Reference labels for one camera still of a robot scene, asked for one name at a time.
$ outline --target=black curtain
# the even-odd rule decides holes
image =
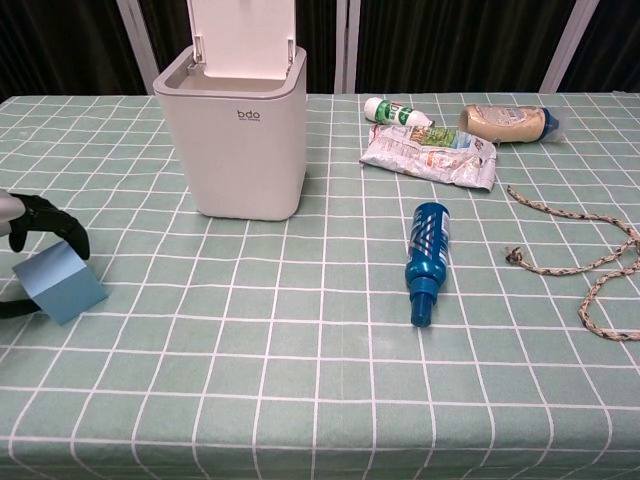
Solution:
[[[558,90],[640,92],[640,1],[598,4]]]
[[[362,0],[356,91],[538,91],[574,3]]]
[[[145,93],[114,0],[0,0],[0,101]]]
[[[164,70],[191,45],[187,0],[140,0],[158,68]],[[307,51],[307,91],[333,93],[336,1],[297,0],[296,37]]]

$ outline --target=trash can lid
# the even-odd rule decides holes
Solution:
[[[194,62],[209,77],[284,80],[296,52],[295,0],[187,0]]]

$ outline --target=plastic bottle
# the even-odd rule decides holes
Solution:
[[[565,120],[561,109],[467,105],[460,130],[494,143],[560,141]]]
[[[378,97],[364,104],[364,116],[371,122],[383,125],[406,125],[407,127],[430,127],[433,120],[424,113],[404,105]]]
[[[431,307],[447,278],[449,211],[439,203],[423,203],[413,215],[405,279],[411,300],[411,323],[431,324]]]

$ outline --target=trash can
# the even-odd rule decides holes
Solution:
[[[193,45],[154,81],[196,208],[279,221],[306,159],[306,52],[295,0],[188,0]]]

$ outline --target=rope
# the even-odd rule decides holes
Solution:
[[[548,213],[550,215],[555,215],[557,217],[564,218],[572,218],[575,220],[593,220],[593,221],[601,221],[607,222],[611,225],[615,225],[620,228],[623,232],[625,232],[629,238],[622,245],[618,246],[610,255],[605,255],[604,257],[599,258],[593,263],[585,265],[583,267],[578,268],[540,268],[536,267],[524,260],[524,255],[520,247],[507,249],[507,257],[506,260],[511,265],[517,265],[522,267],[530,272],[537,273],[538,275],[552,275],[552,276],[563,276],[563,275],[575,275],[578,273],[587,272],[589,270],[593,270],[594,268],[598,268],[605,263],[613,262],[617,260],[620,255],[622,255],[626,250],[630,247],[635,246],[636,255],[638,258],[636,261],[630,265],[625,266],[619,270],[614,270],[612,272],[607,273],[606,275],[602,275],[598,278],[587,293],[587,296],[584,298],[582,303],[580,304],[580,308],[578,309],[578,315],[580,316],[580,320],[582,321],[582,325],[589,330],[590,332],[598,335],[607,340],[613,340],[616,342],[638,342],[640,341],[640,331],[632,332],[632,333],[622,333],[612,329],[606,329],[597,326],[593,320],[591,320],[591,316],[589,315],[589,306],[591,302],[593,302],[598,294],[598,291],[602,288],[602,286],[612,278],[616,277],[624,277],[627,275],[632,275],[635,272],[640,270],[640,233],[638,231],[627,225],[624,222],[621,222],[617,218],[614,218],[609,215],[599,215],[593,213],[576,213],[569,212],[566,210],[551,208],[548,205],[545,205],[541,202],[534,202],[529,200],[522,195],[520,195],[514,188],[510,185],[507,187],[507,193],[511,195],[518,203],[522,205],[526,205],[528,207],[534,208],[535,210],[539,210],[544,213]]]

